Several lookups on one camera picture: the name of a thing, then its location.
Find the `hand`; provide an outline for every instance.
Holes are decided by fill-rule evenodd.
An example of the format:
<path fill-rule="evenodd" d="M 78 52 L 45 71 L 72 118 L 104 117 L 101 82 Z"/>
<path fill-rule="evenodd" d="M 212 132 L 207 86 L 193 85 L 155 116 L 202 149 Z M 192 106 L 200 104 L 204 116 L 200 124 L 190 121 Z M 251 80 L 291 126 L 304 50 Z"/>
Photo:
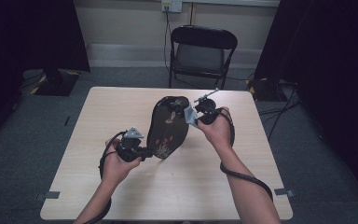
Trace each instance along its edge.
<path fill-rule="evenodd" d="M 229 117 L 229 109 L 224 106 L 222 108 L 222 113 Z M 231 148 L 229 123 L 223 116 L 217 116 L 216 120 L 210 125 L 199 120 L 198 126 L 215 149 Z"/>
<path fill-rule="evenodd" d="M 119 139 L 115 139 L 113 144 L 108 148 L 106 154 L 109 152 L 116 152 L 117 145 L 120 143 Z M 121 181 L 123 181 L 130 170 L 139 166 L 141 163 L 141 158 L 136 158 L 134 161 L 126 162 L 122 160 L 117 153 L 109 154 L 104 162 L 103 166 L 103 183 L 108 185 L 117 185 Z"/>

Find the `gray carpet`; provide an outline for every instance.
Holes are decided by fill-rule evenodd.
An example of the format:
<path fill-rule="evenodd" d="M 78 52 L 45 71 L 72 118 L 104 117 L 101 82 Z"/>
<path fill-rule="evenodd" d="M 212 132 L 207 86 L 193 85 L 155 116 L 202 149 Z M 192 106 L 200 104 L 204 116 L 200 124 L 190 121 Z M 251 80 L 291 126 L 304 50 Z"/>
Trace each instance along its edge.
<path fill-rule="evenodd" d="M 39 72 L 28 71 L 24 76 Z M 246 79 L 252 72 L 230 69 L 225 89 L 244 91 L 245 82 L 234 78 Z M 172 87 L 214 89 L 210 79 L 181 79 L 196 87 L 178 80 Z M 168 75 L 162 67 L 92 68 L 91 73 L 81 74 L 69 97 L 31 95 L 33 86 L 21 89 L 24 94 L 18 109 L 0 128 L 0 223 L 49 223 L 40 218 L 43 202 L 35 198 L 49 190 L 91 87 L 167 88 Z M 284 105 L 256 103 L 259 111 Z M 264 124 L 266 134 L 274 121 L 268 119 Z M 290 198 L 294 217 L 285 223 L 358 223 L 358 183 L 334 150 L 321 141 L 316 127 L 316 121 L 299 105 L 282 114 L 270 138 L 283 184 L 295 193 Z"/>

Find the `wooden table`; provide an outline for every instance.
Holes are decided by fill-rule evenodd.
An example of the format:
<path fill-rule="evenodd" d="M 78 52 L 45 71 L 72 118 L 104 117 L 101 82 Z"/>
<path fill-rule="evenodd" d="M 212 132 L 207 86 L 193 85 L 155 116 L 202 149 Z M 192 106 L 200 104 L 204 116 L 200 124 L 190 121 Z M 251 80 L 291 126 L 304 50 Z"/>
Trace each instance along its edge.
<path fill-rule="evenodd" d="M 145 139 L 154 105 L 164 96 L 185 96 L 192 103 L 208 93 L 200 90 L 95 87 L 89 91 L 50 191 L 58 199 L 46 199 L 41 210 L 45 220 L 73 220 L 100 183 L 99 159 L 104 141 L 136 127 Z M 234 149 L 253 174 L 272 191 L 283 183 L 269 148 L 251 94 L 219 91 L 209 98 L 228 106 L 234 121 Z M 238 220 L 227 177 L 220 160 L 203 133 L 190 126 L 185 142 L 162 161 L 148 158 L 118 186 L 111 220 Z M 280 218 L 290 219 L 286 195 L 274 203 Z"/>

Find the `chair back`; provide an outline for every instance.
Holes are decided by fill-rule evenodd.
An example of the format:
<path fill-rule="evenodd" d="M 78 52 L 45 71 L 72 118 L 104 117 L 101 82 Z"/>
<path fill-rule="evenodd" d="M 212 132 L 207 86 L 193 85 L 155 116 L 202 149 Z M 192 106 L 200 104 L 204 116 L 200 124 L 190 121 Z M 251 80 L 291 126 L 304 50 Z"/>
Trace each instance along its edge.
<path fill-rule="evenodd" d="M 230 31 L 203 26 L 184 25 L 171 33 L 171 46 L 174 43 L 214 49 L 235 49 L 237 37 Z"/>

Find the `handheld controller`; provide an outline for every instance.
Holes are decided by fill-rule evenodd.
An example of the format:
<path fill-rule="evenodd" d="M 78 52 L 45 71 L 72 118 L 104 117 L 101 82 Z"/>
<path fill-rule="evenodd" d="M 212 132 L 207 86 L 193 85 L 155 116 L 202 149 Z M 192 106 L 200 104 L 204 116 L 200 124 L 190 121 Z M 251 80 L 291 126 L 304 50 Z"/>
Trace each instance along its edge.
<path fill-rule="evenodd" d="M 198 100 L 194 101 L 194 103 L 199 102 L 199 104 L 194 106 L 194 108 L 196 109 L 197 113 L 201 112 L 203 114 L 198 119 L 201 120 L 204 124 L 212 124 L 216 120 L 217 116 L 221 114 L 222 109 L 216 109 L 216 103 L 213 100 L 208 99 L 209 95 L 217 91 L 219 91 L 219 89 L 205 94 L 204 96 L 201 96 Z"/>
<path fill-rule="evenodd" d="M 139 147 L 141 138 L 144 136 L 134 127 L 122 134 L 121 142 L 117 145 L 118 156 L 126 162 L 135 160 L 138 157 L 144 161 L 146 158 L 153 157 L 153 150 L 147 147 Z"/>

